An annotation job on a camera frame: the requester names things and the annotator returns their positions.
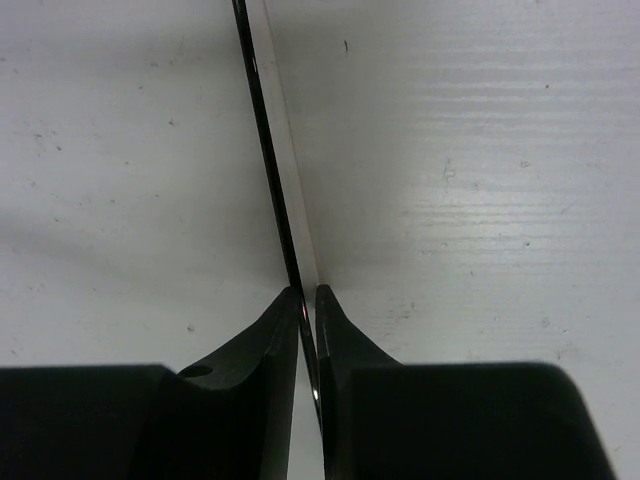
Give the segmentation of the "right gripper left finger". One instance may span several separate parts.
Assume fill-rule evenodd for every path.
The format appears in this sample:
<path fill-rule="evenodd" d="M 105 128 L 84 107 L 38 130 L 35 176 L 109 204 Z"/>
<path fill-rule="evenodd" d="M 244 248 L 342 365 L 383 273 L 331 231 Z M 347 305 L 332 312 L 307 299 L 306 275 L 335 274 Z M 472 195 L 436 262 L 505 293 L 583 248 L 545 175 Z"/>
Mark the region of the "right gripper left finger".
<path fill-rule="evenodd" d="M 178 376 L 198 392 L 192 465 L 210 479 L 287 477 L 300 294 L 287 287 L 249 327 Z"/>

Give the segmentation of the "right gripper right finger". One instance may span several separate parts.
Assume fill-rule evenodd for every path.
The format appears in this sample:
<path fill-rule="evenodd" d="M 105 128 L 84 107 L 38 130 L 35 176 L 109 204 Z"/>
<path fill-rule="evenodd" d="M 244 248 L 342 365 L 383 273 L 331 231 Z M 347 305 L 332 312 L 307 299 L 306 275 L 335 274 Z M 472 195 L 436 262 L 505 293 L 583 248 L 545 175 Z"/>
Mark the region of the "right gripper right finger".
<path fill-rule="evenodd" d="M 324 473 L 348 479 L 352 467 L 352 374 L 360 368 L 397 366 L 345 314 L 327 284 L 316 289 L 315 332 Z"/>

